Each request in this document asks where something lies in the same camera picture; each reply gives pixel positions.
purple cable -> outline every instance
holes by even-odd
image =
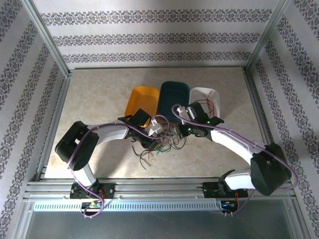
[[[83,135],[83,137],[81,138],[80,142],[79,142],[78,145],[75,147],[75,149],[74,149],[74,151],[73,151],[73,153],[72,153],[72,155],[71,155],[71,157],[70,157],[70,159],[69,159],[69,161],[68,161],[68,163],[67,163],[67,165],[66,165],[66,168],[67,168],[67,169],[70,168],[71,162],[73,161],[73,159],[74,159],[76,153],[78,152],[78,150],[79,150],[80,146],[82,145],[84,139],[89,135],[89,133],[91,133],[92,131],[95,131],[95,130],[97,130],[97,129],[99,129],[99,128],[102,128],[102,127],[116,126],[116,125],[126,126],[126,127],[129,127],[129,128],[131,128],[131,129],[135,130],[136,132],[142,134],[143,136],[145,136],[145,137],[147,137],[147,138],[151,138],[151,139],[161,139],[161,138],[165,137],[165,136],[168,134],[169,130],[170,130],[170,125],[169,125],[168,119],[167,119],[165,116],[162,116],[162,115],[155,115],[154,117],[161,117],[161,118],[163,118],[163,119],[167,122],[167,125],[168,125],[167,131],[165,131],[165,133],[164,133],[162,136],[160,136],[160,137],[148,136],[147,134],[144,134],[142,131],[138,130],[137,128],[134,128],[133,126],[127,125],[127,124],[125,124],[125,123],[105,123],[105,124],[100,124],[100,125],[98,125],[98,126],[96,126],[96,127],[93,127],[92,129],[88,130],[88,131]],[[101,200],[102,206],[101,206],[101,208],[99,209],[99,211],[97,211],[95,214],[93,214],[93,215],[91,215],[91,216],[86,215],[86,214],[85,214],[85,213],[86,213],[86,209],[85,209],[84,212],[83,212],[83,215],[84,215],[84,217],[86,217],[86,218],[93,218],[93,217],[97,216],[97,215],[100,214],[100,213],[103,211],[103,209],[104,209],[104,200],[103,200],[99,195],[93,193],[93,192],[90,191],[87,187],[85,187],[85,186],[76,178],[76,176],[74,175],[74,173],[73,173],[73,171],[72,171],[71,169],[70,169],[70,172],[71,172],[73,178],[75,179],[75,181],[78,183],[78,185],[79,185],[84,191],[86,191],[87,193],[90,193],[90,194],[94,195],[95,197],[97,197],[98,199]]]
[[[268,154],[269,156],[273,157],[275,160],[279,161],[282,165],[284,165],[285,167],[287,167],[291,173],[293,174],[294,178],[295,178],[295,182],[292,184],[291,187],[287,187],[287,188],[280,188],[280,190],[291,190],[293,188],[295,188],[297,185],[298,185],[298,176],[297,174],[295,173],[295,171],[292,169],[292,167],[290,167],[285,161],[283,161],[281,158],[279,158],[278,156],[272,154],[271,152],[269,152],[268,150],[264,149],[263,147],[259,146],[258,144],[250,141],[249,139],[241,136],[240,134],[230,130],[230,129],[227,129],[227,128],[222,128],[222,127],[218,127],[218,126],[212,126],[212,125],[206,125],[206,124],[201,124],[201,123],[195,123],[195,122],[192,122],[192,121],[189,121],[189,120],[186,120],[182,117],[180,117],[176,112],[175,112],[175,108],[176,107],[181,107],[180,104],[176,104],[176,105],[173,105],[172,108],[171,108],[171,111],[173,112],[174,116],[176,116],[177,118],[179,118],[180,120],[186,122],[186,123],[189,123],[189,124],[192,124],[192,125],[196,125],[196,126],[200,126],[200,127],[207,127],[207,128],[212,128],[212,129],[218,129],[218,130],[221,130],[225,133],[229,133],[229,134],[232,134],[233,136],[235,136],[237,139],[240,139],[248,144],[250,144],[251,146],[257,148],[258,150],[260,151],[264,151],[266,154]]]

